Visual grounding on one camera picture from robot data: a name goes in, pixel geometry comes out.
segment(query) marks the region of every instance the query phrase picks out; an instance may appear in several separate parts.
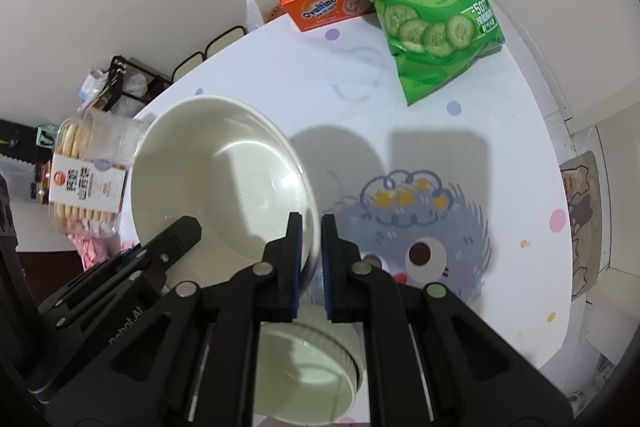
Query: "cucumber slice image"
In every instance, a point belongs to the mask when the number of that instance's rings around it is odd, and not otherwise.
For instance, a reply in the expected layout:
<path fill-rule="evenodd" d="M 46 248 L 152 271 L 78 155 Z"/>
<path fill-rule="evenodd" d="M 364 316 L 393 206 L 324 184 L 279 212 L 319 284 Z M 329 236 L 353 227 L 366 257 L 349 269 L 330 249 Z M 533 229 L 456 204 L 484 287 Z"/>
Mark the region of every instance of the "cucumber slice image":
<path fill-rule="evenodd" d="M 405 4 L 391 4 L 385 9 L 385 29 L 391 37 L 398 37 L 400 25 L 409 19 L 416 19 L 418 13 Z"/>
<path fill-rule="evenodd" d="M 422 45 L 436 57 L 448 57 L 453 53 L 453 46 L 447 41 L 447 29 L 443 22 L 432 24 L 424 31 Z"/>
<path fill-rule="evenodd" d="M 467 48 L 474 38 L 474 24 L 462 14 L 454 14 L 447 21 L 447 39 L 457 49 Z"/>
<path fill-rule="evenodd" d="M 416 53 L 424 53 L 422 45 L 422 34 L 429 26 L 429 23 L 421 19 L 410 19 L 400 25 L 398 29 L 398 39 L 408 50 Z"/>

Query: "white table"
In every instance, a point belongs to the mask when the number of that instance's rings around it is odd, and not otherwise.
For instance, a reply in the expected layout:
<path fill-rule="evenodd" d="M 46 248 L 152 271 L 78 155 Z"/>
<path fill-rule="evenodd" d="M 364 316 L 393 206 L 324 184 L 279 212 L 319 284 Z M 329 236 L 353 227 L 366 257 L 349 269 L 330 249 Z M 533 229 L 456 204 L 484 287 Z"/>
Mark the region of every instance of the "white table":
<path fill-rule="evenodd" d="M 407 107 L 375 16 L 306 33 L 284 16 L 195 68 L 140 117 L 201 93 L 271 118 L 300 154 L 320 210 L 336 213 L 341 237 L 391 274 L 418 284 L 446 265 L 442 280 L 465 299 L 480 287 L 472 308 L 533 365 L 560 348 L 572 286 L 564 189 L 506 46 Z M 136 240 L 128 194 L 121 235 Z M 430 247 L 424 265 L 424 246 L 411 253 L 417 243 Z M 366 399 L 358 402 L 350 416 L 366 421 Z"/>

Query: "screw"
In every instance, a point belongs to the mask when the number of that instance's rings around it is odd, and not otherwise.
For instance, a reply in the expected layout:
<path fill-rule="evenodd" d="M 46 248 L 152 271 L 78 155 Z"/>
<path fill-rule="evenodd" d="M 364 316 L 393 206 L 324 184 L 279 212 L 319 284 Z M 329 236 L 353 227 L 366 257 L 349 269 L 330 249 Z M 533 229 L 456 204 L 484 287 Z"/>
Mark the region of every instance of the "screw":
<path fill-rule="evenodd" d="M 273 266 L 271 266 L 271 263 L 267 263 L 266 261 L 260 261 L 260 263 L 254 264 L 255 275 L 269 275 L 272 271 Z"/>
<path fill-rule="evenodd" d="M 429 297 L 433 297 L 434 299 L 442 299 L 447 295 L 447 289 L 439 283 L 433 283 L 428 285 L 427 295 Z"/>
<path fill-rule="evenodd" d="M 351 265 L 351 270 L 356 275 L 367 275 L 371 273 L 371 265 L 366 261 L 357 261 Z"/>
<path fill-rule="evenodd" d="M 198 289 L 198 285 L 191 281 L 182 281 L 175 287 L 175 293 L 178 294 L 178 297 L 190 297 L 196 290 Z"/>

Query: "purple dot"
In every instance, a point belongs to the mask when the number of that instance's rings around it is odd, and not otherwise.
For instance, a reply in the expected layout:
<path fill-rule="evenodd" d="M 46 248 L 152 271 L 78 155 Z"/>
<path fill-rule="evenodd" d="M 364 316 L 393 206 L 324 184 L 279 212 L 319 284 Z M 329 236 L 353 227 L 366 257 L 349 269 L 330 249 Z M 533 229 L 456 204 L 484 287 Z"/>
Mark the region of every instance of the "purple dot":
<path fill-rule="evenodd" d="M 451 102 L 447 104 L 447 111 L 452 117 L 457 117 L 460 113 L 462 113 L 462 106 L 460 106 L 459 102 L 451 100 Z"/>
<path fill-rule="evenodd" d="M 556 209 L 549 218 L 549 228 L 551 232 L 558 233 L 566 225 L 566 213 L 562 209 Z"/>
<path fill-rule="evenodd" d="M 324 34 L 324 38 L 327 39 L 328 41 L 335 41 L 339 37 L 340 37 L 340 30 L 338 30 L 337 28 L 332 28 L 330 30 L 327 30 L 326 33 Z"/>

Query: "white bowl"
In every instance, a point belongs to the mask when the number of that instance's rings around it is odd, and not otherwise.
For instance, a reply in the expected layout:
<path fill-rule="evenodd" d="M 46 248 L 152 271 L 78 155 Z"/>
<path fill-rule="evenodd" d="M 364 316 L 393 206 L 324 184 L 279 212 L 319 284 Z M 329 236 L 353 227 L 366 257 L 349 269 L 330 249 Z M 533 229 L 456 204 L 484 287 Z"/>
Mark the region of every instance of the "white bowl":
<path fill-rule="evenodd" d="M 184 215 L 202 226 L 201 241 L 168 270 L 169 287 L 217 284 L 261 260 L 290 212 L 303 216 L 301 290 L 318 262 L 320 219 L 298 155 L 237 100 L 197 96 L 158 117 L 134 162 L 131 204 L 143 245 Z"/>
<path fill-rule="evenodd" d="M 255 378 L 256 413 L 319 426 L 349 412 L 365 371 L 362 338 L 332 324 L 324 309 L 301 305 L 292 324 L 263 324 Z"/>

